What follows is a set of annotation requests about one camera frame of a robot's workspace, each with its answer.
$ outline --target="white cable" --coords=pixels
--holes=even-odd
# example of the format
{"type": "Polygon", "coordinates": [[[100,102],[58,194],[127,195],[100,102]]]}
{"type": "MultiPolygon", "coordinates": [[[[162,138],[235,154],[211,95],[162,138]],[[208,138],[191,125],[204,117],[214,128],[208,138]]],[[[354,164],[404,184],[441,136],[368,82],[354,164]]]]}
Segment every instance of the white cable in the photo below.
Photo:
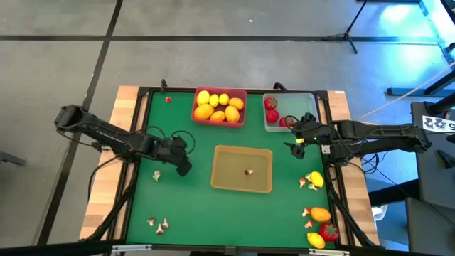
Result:
{"type": "Polygon", "coordinates": [[[417,91],[418,89],[424,87],[427,83],[431,82],[432,80],[436,79],[437,77],[439,77],[444,71],[448,70],[451,66],[455,65],[455,62],[451,63],[450,65],[446,66],[445,68],[443,68],[441,71],[439,71],[436,75],[433,75],[430,79],[428,79],[427,81],[423,82],[421,85],[417,86],[415,89],[412,89],[410,92],[406,93],[405,95],[401,96],[401,97],[398,97],[397,99],[391,101],[391,102],[388,102],[388,103],[385,103],[384,105],[382,105],[381,107],[378,107],[377,109],[373,110],[373,111],[370,111],[366,114],[364,114],[363,116],[359,117],[360,118],[364,118],[374,112],[377,112],[378,110],[381,110],[382,108],[384,107],[387,107],[388,105],[392,104],[393,102],[396,102],[398,100],[401,100],[402,98],[412,94],[413,92],[417,91]]]}

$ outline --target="tan tray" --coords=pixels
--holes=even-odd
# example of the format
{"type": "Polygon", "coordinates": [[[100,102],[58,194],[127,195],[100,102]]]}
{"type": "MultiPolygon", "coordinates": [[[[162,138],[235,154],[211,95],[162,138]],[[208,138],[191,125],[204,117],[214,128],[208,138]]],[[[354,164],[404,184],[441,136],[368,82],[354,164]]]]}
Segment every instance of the tan tray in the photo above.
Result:
{"type": "Polygon", "coordinates": [[[214,188],[269,193],[272,191],[272,152],[239,146],[215,147],[212,179],[214,188]],[[253,170],[246,175],[245,170],[253,170]]]}

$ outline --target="wooden plank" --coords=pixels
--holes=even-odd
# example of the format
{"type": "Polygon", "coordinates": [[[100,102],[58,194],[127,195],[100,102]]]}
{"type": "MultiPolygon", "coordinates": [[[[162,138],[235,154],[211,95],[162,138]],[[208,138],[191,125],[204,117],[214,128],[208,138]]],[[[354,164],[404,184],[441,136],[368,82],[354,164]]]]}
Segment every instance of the wooden plank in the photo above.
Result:
{"type": "MultiPolygon", "coordinates": [[[[114,109],[110,123],[128,130],[131,127],[132,116],[134,113],[134,105],[137,99],[137,92],[139,87],[136,86],[121,86],[117,93],[114,109]]],[[[344,92],[329,91],[329,102],[331,106],[331,114],[334,120],[337,119],[350,119],[350,112],[348,109],[348,102],[344,92]]],[[[144,110],[146,102],[142,101],[137,127],[141,127],[141,122],[144,119],[144,110]]],[[[319,101],[321,110],[321,121],[325,120],[325,111],[321,101],[319,101]]],[[[112,157],[112,152],[103,152],[100,158],[100,163],[112,157]]],[[[353,159],[352,162],[360,165],[360,159],[353,159]]],[[[111,198],[115,196],[117,185],[119,181],[119,172],[121,169],[119,161],[113,161],[110,165],[100,169],[95,177],[95,182],[92,188],[92,196],[90,197],[87,206],[87,212],[82,225],[80,238],[86,238],[91,235],[95,228],[104,220],[106,215],[112,208],[113,201],[111,198]]],[[[126,183],[131,178],[132,167],[129,166],[126,183]]],[[[334,170],[331,169],[332,177],[335,177],[334,170]]],[[[354,219],[359,224],[360,228],[367,234],[367,236],[376,244],[379,245],[379,238],[371,213],[371,205],[368,198],[368,191],[363,173],[355,166],[346,166],[342,168],[344,184],[346,187],[346,195],[348,197],[348,206],[354,219]]],[[[336,191],[338,186],[333,182],[336,191]]],[[[123,226],[124,208],[119,213],[117,219],[117,228],[114,232],[114,237],[119,238],[120,230],[123,226]]],[[[341,232],[341,242],[347,245],[346,229],[343,221],[343,216],[337,210],[338,227],[341,232]]]]}

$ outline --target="tripod stand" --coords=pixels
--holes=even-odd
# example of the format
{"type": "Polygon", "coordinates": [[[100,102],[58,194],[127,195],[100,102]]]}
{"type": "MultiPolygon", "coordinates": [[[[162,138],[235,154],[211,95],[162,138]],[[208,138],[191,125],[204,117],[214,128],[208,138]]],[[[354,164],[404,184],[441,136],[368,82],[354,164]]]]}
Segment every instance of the tripod stand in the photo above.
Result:
{"type": "Polygon", "coordinates": [[[354,18],[353,22],[350,23],[348,29],[346,29],[346,31],[344,33],[339,33],[339,34],[336,34],[336,35],[327,36],[325,38],[322,38],[321,40],[322,41],[326,41],[326,42],[348,41],[350,46],[353,48],[354,53],[357,54],[358,51],[355,48],[353,40],[349,36],[349,32],[352,29],[352,27],[354,26],[355,21],[357,20],[358,16],[360,15],[360,13],[363,10],[363,7],[365,7],[366,4],[367,4],[367,0],[365,0],[363,2],[361,8],[358,10],[357,14],[355,15],[355,18],[354,18]]]}

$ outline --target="yellow lemon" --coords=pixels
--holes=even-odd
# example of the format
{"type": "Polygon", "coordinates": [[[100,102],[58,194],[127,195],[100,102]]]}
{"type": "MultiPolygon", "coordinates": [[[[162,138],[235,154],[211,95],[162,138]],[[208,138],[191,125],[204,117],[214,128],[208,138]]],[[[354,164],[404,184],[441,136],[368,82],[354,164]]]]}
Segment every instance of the yellow lemon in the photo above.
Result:
{"type": "Polygon", "coordinates": [[[229,100],[229,106],[234,106],[236,109],[241,110],[243,108],[243,100],[239,98],[232,98],[229,100]]]}
{"type": "Polygon", "coordinates": [[[218,100],[218,102],[223,106],[226,105],[229,102],[229,96],[223,93],[222,95],[220,95],[220,99],[218,100]]]}
{"type": "Polygon", "coordinates": [[[240,113],[233,106],[227,106],[225,110],[226,120],[228,122],[239,122],[240,113]]]}
{"type": "Polygon", "coordinates": [[[311,172],[311,182],[313,185],[317,186],[318,188],[322,188],[322,185],[324,184],[324,178],[322,178],[322,175],[319,172],[312,171],[311,172]]]}
{"type": "Polygon", "coordinates": [[[209,99],[210,93],[208,91],[200,91],[198,96],[196,96],[196,103],[198,103],[198,106],[201,106],[202,104],[207,104],[209,99]]]}
{"type": "Polygon", "coordinates": [[[212,105],[212,107],[218,106],[218,95],[211,95],[208,104],[212,105]]]}
{"type": "Polygon", "coordinates": [[[224,121],[225,113],[223,111],[217,111],[210,116],[210,120],[212,121],[224,121]]]}
{"type": "Polygon", "coordinates": [[[324,242],[324,239],[318,233],[307,233],[306,239],[308,239],[310,245],[313,245],[316,249],[324,249],[326,246],[326,242],[324,242]]]}
{"type": "Polygon", "coordinates": [[[209,104],[203,104],[194,110],[194,118],[208,119],[213,114],[213,107],[209,104]]]}

